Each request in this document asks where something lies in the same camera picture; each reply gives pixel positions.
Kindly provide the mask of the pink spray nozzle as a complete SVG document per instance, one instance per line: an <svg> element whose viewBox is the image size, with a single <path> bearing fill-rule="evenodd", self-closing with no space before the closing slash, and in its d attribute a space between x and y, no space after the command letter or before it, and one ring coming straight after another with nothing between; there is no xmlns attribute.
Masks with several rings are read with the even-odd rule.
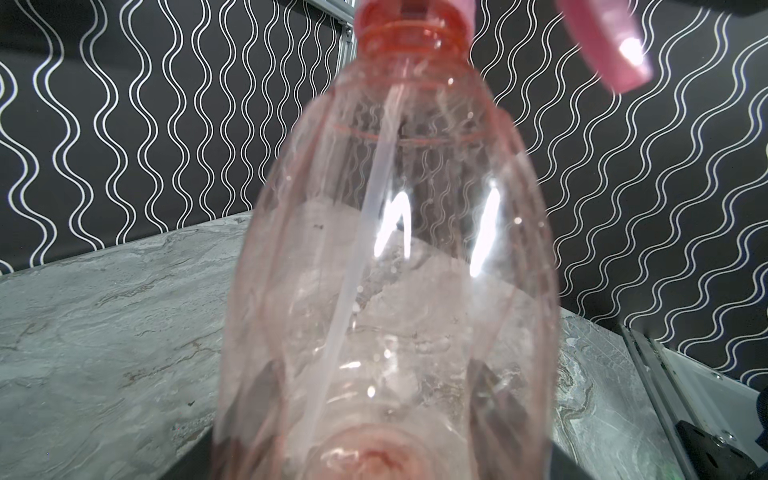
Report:
<svg viewBox="0 0 768 480"><path fill-rule="evenodd" d="M558 1L556 6L582 57L608 88L626 93L650 80L652 68L626 1ZM476 32L476 9L475 1L361 1L354 30L363 39L396 21L430 23L468 48Z"/></svg>

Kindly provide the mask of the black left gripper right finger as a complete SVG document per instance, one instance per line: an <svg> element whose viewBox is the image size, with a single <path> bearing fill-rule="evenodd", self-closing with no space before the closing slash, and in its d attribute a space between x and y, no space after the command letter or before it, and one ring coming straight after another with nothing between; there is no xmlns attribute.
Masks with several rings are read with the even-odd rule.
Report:
<svg viewBox="0 0 768 480"><path fill-rule="evenodd" d="M593 480L593 477L579 466L561 447L554 441L551 441L551 456L547 479Z"/></svg>

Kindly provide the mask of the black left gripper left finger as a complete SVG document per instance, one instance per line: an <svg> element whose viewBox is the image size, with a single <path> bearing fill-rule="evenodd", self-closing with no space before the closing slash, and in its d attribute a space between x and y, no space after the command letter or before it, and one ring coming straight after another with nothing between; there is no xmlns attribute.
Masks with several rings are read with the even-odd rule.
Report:
<svg viewBox="0 0 768 480"><path fill-rule="evenodd" d="M216 439L210 428L159 479L235 479L234 468L239 456L238 438L228 436Z"/></svg>

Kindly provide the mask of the pink transparent spray bottle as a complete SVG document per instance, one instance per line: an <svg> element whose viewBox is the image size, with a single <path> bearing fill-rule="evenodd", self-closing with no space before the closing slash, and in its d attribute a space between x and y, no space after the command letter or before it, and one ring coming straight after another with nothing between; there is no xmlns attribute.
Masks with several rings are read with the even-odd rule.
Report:
<svg viewBox="0 0 768 480"><path fill-rule="evenodd" d="M215 479L545 479L550 232L449 3L379 1L303 112L230 290Z"/></svg>

